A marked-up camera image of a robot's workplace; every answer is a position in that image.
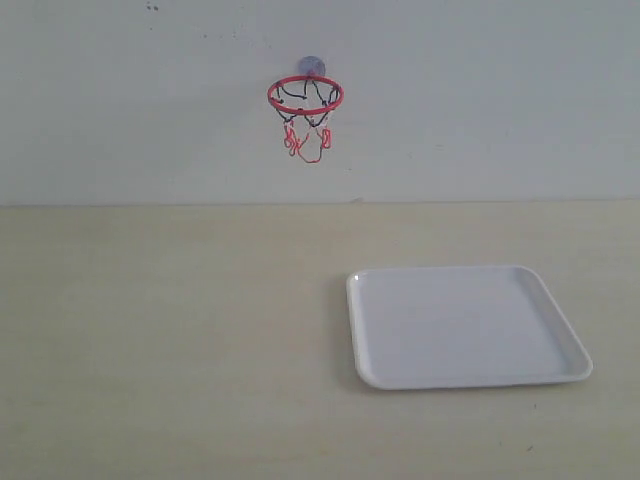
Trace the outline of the red mini basketball hoop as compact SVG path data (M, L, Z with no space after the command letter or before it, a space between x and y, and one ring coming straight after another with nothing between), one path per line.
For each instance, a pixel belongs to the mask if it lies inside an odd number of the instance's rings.
M289 156L318 164L332 146L329 122L344 101L344 88L325 76L293 75L271 84L266 97L282 122Z

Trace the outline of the white plastic tray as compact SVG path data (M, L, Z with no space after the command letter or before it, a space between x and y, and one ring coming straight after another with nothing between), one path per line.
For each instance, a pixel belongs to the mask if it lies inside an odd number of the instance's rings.
M355 368L380 390L578 382L593 361L519 265L361 270L346 282Z

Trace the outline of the clear suction cup mount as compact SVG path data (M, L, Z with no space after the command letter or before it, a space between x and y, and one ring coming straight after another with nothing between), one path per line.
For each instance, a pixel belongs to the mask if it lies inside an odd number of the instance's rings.
M320 76L326 73L324 61L317 56L305 56L297 63L297 72L302 76Z

